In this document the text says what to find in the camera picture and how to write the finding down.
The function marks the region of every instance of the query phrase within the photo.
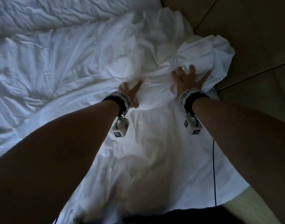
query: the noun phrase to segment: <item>hand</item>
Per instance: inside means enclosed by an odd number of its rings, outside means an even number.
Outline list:
[[[137,101],[136,93],[140,89],[141,84],[142,80],[139,80],[138,83],[131,90],[128,88],[128,83],[126,82],[122,83],[119,86],[119,91],[126,94],[130,98],[133,108],[138,108],[138,106],[140,105]]]
[[[173,78],[175,84],[177,85],[177,97],[180,96],[186,91],[193,88],[197,88],[198,90],[202,90],[202,86],[204,82],[208,79],[211,74],[211,70],[208,71],[199,82],[195,81],[195,67],[193,65],[189,66],[189,75],[186,75],[183,71],[182,67],[178,67],[179,76],[175,71],[171,72],[171,77]]]

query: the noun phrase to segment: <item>white bed sheet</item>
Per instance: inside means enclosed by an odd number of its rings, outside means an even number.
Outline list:
[[[0,0],[0,37],[159,8],[160,0]]]
[[[0,156],[45,123],[143,78],[126,137],[107,136],[59,223],[214,206],[213,139],[186,133],[170,71],[195,64],[200,78],[213,69],[203,87],[210,92],[233,55],[225,39],[193,35],[169,9],[0,40]],[[215,177],[218,205],[248,186],[217,145]]]

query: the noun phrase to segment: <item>wrinkled sheet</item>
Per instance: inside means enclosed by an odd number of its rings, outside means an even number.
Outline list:
[[[168,8],[0,40],[0,156],[47,122],[143,79],[126,137],[109,133],[59,223],[214,206],[213,139],[205,129],[186,133],[170,72],[194,64],[199,80],[213,70],[203,90],[216,96],[210,89],[233,55],[226,39],[194,35]],[[248,186],[217,145],[215,177],[218,205]]]
[[[0,37],[159,8],[160,0],[0,0]]]

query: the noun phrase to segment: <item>black wrist strap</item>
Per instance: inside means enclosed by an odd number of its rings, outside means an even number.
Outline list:
[[[106,97],[106,98],[103,99],[102,101],[107,101],[107,100],[115,101],[115,102],[118,104],[118,106],[119,106],[119,108],[120,108],[120,111],[119,111],[118,116],[121,117],[122,114],[123,114],[123,113],[126,111],[126,109],[127,109],[127,108],[126,108],[126,105],[125,105],[125,103],[124,103],[124,101],[123,101],[121,98],[115,97],[115,96]]]
[[[195,100],[197,100],[201,97],[208,97],[208,96],[204,93],[196,92],[196,93],[192,93],[188,98],[186,98],[184,108],[185,108],[185,111],[188,115],[194,116],[195,113],[192,110],[192,104]]]

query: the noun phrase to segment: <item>forearm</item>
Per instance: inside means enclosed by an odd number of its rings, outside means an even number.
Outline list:
[[[103,101],[31,133],[0,158],[0,218],[52,223],[88,172],[119,112]],[[49,214],[41,209],[49,208]]]
[[[192,108],[237,171],[285,223],[285,123],[210,98],[197,99]]]

